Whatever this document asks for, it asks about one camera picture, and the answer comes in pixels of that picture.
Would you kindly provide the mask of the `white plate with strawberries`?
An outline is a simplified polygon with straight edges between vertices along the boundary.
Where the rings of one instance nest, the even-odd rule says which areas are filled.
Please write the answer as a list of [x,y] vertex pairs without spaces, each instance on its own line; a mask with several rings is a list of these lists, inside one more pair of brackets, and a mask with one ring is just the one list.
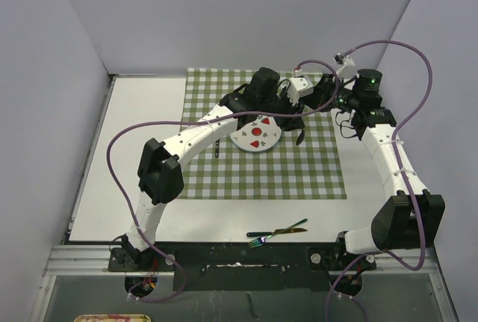
[[273,117],[258,116],[251,123],[229,135],[232,143],[240,150],[261,153],[272,149],[280,140],[282,130]]

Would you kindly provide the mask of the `black spoon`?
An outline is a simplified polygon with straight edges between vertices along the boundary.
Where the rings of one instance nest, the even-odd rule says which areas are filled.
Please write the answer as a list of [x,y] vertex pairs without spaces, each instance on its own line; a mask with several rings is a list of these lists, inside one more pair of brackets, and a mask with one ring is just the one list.
[[305,129],[302,129],[301,132],[299,133],[299,136],[297,137],[296,140],[296,145],[299,146],[305,139]]

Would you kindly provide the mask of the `silver fork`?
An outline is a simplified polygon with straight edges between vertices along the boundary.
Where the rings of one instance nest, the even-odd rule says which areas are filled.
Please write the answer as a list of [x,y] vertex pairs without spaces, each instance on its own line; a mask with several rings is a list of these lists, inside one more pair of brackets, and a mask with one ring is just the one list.
[[214,157],[219,158],[220,155],[220,142],[217,140],[214,144]]

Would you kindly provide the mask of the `green white checkered tablecloth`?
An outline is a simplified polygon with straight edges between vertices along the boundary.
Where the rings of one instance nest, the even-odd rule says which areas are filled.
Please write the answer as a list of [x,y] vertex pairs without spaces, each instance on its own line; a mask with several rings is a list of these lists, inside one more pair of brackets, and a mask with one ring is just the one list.
[[[251,80],[253,71],[188,68],[182,121],[205,116],[220,98]],[[180,199],[346,199],[331,113],[307,116],[305,140],[283,133],[266,152],[238,149],[229,137],[198,154],[183,172]]]

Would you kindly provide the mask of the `green handled knife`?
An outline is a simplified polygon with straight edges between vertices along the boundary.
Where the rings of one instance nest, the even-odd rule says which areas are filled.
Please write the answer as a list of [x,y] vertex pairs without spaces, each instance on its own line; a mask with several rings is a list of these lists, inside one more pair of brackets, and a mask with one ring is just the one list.
[[281,229],[277,229],[273,232],[247,232],[246,236],[248,238],[259,238],[262,236],[267,236],[267,235],[277,235],[277,234],[292,234],[292,233],[301,233],[301,232],[307,232],[307,229],[305,228],[292,228],[292,229],[286,229],[284,232],[281,231]]

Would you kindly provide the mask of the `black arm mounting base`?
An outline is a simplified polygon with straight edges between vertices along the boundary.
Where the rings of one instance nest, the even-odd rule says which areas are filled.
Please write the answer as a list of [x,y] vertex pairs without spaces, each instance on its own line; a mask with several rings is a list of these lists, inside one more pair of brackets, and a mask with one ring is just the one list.
[[347,290],[361,289],[361,275],[375,270],[372,258],[359,258],[335,243],[267,243],[251,248],[246,243],[158,243],[162,255],[147,249],[134,261],[120,247],[111,250],[108,271],[125,273],[125,286],[141,291],[168,275],[174,291],[328,291],[341,271]]

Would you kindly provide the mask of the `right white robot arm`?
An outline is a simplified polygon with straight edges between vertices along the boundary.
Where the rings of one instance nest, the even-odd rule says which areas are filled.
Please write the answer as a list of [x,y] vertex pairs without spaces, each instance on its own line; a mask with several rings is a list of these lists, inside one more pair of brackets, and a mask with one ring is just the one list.
[[382,106],[381,80],[380,71],[360,69],[350,89],[331,74],[318,84],[306,78],[299,82],[299,100],[308,107],[353,114],[352,128],[376,164],[385,190],[387,200],[370,225],[345,232],[344,243],[332,251],[333,262],[343,269],[357,263],[359,254],[431,247],[444,214],[444,199],[430,193],[420,180],[396,132],[393,114]]

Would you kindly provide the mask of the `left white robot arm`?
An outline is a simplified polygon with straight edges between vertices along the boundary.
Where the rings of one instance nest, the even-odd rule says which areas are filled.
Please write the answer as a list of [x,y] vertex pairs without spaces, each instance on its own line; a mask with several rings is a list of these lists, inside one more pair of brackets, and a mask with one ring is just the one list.
[[143,146],[137,176],[140,198],[131,207],[133,223],[122,235],[125,261],[135,270],[152,261],[155,236],[167,203],[184,189],[185,167],[214,141],[232,134],[259,116],[273,118],[283,131],[303,130],[302,97],[313,90],[302,76],[280,86],[280,75],[262,67],[250,82],[227,93],[205,116],[163,141],[149,139]]

